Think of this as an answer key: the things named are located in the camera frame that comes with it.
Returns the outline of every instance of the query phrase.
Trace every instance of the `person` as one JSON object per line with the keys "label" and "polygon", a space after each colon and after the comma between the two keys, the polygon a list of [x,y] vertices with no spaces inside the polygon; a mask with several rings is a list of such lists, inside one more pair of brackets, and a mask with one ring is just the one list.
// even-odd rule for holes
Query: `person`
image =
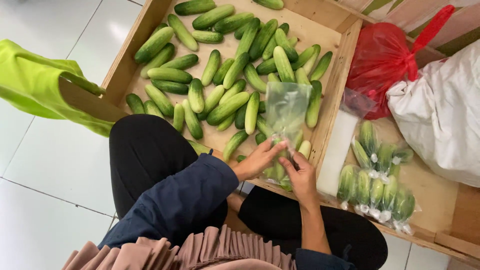
{"label": "person", "polygon": [[[231,168],[212,151],[198,156],[164,119],[136,114],[114,124],[109,147],[120,221],[98,246],[74,251],[62,270],[353,270],[362,261],[357,268],[371,270],[386,259],[384,238],[371,222],[320,206],[315,168],[298,152],[296,166],[278,160],[298,202],[261,188],[246,199],[232,194],[271,166],[287,142],[271,147],[267,139]],[[228,202],[257,234],[223,224]]]}

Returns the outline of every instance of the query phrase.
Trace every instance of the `white tile floor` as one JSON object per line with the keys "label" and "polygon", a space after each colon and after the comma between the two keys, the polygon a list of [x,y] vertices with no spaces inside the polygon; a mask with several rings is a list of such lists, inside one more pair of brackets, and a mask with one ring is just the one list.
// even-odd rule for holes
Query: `white tile floor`
{"label": "white tile floor", "polygon": [[[78,61],[100,84],[144,0],[0,0],[0,39]],[[0,99],[0,269],[60,269],[118,222],[107,139],[25,114]],[[239,186],[249,193],[252,185]],[[383,270],[442,270],[448,257],[386,236]]]}

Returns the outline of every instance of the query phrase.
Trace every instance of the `white cloth bag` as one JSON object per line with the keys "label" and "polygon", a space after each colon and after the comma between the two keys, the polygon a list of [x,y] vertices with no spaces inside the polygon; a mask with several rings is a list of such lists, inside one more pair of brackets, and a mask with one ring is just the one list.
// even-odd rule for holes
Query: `white cloth bag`
{"label": "white cloth bag", "polygon": [[480,40],[387,97],[403,137],[436,174],[480,187]]}

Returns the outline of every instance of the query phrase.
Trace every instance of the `green cloth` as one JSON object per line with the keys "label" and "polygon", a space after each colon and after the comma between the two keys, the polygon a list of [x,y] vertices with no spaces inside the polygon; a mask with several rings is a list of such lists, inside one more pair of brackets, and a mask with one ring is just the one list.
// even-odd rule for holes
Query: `green cloth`
{"label": "green cloth", "polygon": [[24,112],[50,119],[67,119],[108,137],[114,123],[67,104],[59,90],[59,77],[96,96],[105,93],[103,88],[87,81],[75,61],[48,59],[8,39],[0,41],[0,98]]}

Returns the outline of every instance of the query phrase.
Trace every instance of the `beige ruffled cloth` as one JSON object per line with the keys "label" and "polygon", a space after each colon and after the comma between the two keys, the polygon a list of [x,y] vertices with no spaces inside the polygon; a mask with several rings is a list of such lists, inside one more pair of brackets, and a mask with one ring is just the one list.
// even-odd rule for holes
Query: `beige ruffled cloth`
{"label": "beige ruffled cloth", "polygon": [[265,269],[296,270],[291,255],[280,252],[280,246],[263,238],[233,232],[223,225],[207,227],[204,233],[190,234],[179,248],[170,249],[166,238],[150,240],[138,237],[137,242],[121,249],[104,246],[101,250],[88,242],[74,251],[62,270],[233,270]]}

